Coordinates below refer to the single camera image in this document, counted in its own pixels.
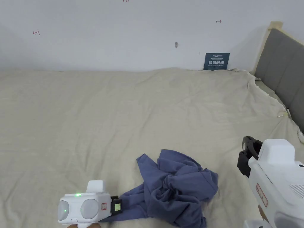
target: red label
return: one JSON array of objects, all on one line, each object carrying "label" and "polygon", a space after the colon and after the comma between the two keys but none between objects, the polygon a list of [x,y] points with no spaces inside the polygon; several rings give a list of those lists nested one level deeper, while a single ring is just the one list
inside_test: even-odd
[{"label": "red label", "polygon": [[259,196],[261,197],[261,200],[263,201],[263,204],[265,205],[265,207],[267,207],[268,206],[268,200],[267,200],[265,194],[263,193],[261,187],[259,186],[259,184],[257,184],[256,190],[257,190],[257,193],[259,194]]},{"label": "red label", "polygon": [[101,210],[106,210],[107,209],[107,203],[102,203],[101,204]]}]

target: upholstered headboard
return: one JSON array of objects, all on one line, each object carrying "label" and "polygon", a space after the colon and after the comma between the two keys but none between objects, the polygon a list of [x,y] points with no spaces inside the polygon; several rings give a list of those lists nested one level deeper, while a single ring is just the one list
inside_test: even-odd
[{"label": "upholstered headboard", "polygon": [[271,29],[255,76],[275,91],[303,132],[304,45],[280,29]]}]

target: hand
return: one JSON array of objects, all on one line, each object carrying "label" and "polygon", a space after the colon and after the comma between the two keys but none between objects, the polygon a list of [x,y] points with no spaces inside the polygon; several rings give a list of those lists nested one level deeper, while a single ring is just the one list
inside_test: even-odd
[{"label": "hand", "polygon": [[[77,225],[70,225],[68,228],[78,228]],[[93,223],[88,228],[101,228],[101,226],[98,223]]]}]

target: bed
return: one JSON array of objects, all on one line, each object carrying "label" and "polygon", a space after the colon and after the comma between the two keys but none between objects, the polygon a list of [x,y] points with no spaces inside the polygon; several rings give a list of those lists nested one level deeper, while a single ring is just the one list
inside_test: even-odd
[{"label": "bed", "polygon": [[[252,74],[1,72],[1,227],[63,227],[60,197],[84,192],[92,179],[121,195],[142,183],[136,158],[145,153],[157,160],[161,149],[182,152],[219,174],[218,193],[202,206],[208,227],[260,219],[237,168],[242,138],[287,139],[304,162],[303,50],[272,23]],[[149,218],[102,227],[171,225]]]}]

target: wrinkled sheet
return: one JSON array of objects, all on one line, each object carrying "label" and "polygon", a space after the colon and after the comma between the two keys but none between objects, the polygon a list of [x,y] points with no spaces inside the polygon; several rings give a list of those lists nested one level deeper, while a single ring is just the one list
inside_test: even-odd
[{"label": "wrinkled sheet", "polygon": [[102,222],[154,217],[177,227],[206,227],[201,204],[216,194],[217,173],[174,150],[161,150],[157,164],[146,154],[136,160],[143,184],[120,196],[121,214]]},{"label": "wrinkled sheet", "polygon": [[[284,138],[304,162],[298,127],[284,107],[235,71],[0,73],[1,227],[64,227],[57,205],[103,179],[111,195],[142,184],[136,158],[179,151],[219,174],[202,210],[207,227],[260,219],[237,168],[242,139]],[[172,227],[156,218],[107,227]]]}]

